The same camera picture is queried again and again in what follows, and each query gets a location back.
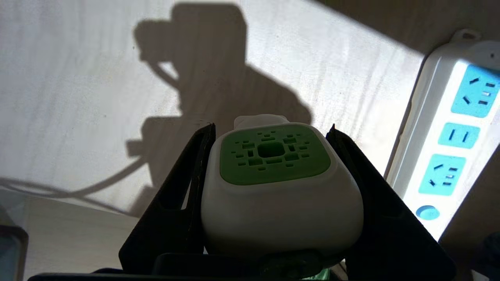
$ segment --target green vent grille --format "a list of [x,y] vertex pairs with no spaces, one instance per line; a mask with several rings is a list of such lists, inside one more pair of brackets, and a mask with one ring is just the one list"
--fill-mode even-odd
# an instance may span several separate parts
[[220,176],[234,185],[313,177],[330,167],[318,136],[304,125],[278,125],[228,134],[220,149]]

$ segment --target electrical outlet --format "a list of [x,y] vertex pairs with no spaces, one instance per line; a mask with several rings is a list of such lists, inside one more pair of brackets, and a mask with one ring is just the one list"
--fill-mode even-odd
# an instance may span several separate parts
[[479,137],[480,128],[456,123],[446,123],[437,141],[443,146],[471,149]]
[[432,155],[418,192],[450,196],[459,181],[465,163],[464,157]]
[[451,106],[451,112],[484,118],[500,90],[500,71],[470,64]]

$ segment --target blue button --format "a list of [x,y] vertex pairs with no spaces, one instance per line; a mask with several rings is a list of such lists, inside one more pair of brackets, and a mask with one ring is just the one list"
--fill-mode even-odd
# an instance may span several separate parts
[[425,205],[416,210],[416,215],[426,221],[432,221],[439,217],[439,211],[434,206]]

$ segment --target white plastic casing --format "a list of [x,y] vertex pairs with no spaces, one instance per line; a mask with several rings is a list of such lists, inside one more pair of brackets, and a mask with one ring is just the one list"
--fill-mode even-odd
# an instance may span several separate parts
[[[360,191],[317,129],[269,114],[242,116],[234,123],[235,130],[215,141],[208,160],[201,220],[209,252],[249,258],[304,249],[331,254],[356,242],[363,229]],[[255,185],[226,182],[219,169],[224,137],[277,124],[307,126],[314,131],[326,148],[330,167],[319,175],[295,180]]]
[[[438,240],[464,200],[474,181],[493,154],[500,140],[497,97],[484,118],[451,112],[464,73],[469,65],[500,69],[500,43],[462,41],[446,44],[425,61],[416,84],[411,108],[399,137],[399,144],[387,174],[387,182],[415,214],[421,206],[434,206],[438,218],[418,218]],[[440,145],[445,123],[480,128],[471,149]],[[465,166],[450,196],[419,193],[420,184],[433,154],[462,157]]]

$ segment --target power strip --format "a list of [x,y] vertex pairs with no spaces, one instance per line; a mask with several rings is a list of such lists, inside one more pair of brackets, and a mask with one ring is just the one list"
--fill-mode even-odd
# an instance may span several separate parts
[[500,42],[452,41],[423,65],[386,179],[436,240],[499,145],[499,89]]

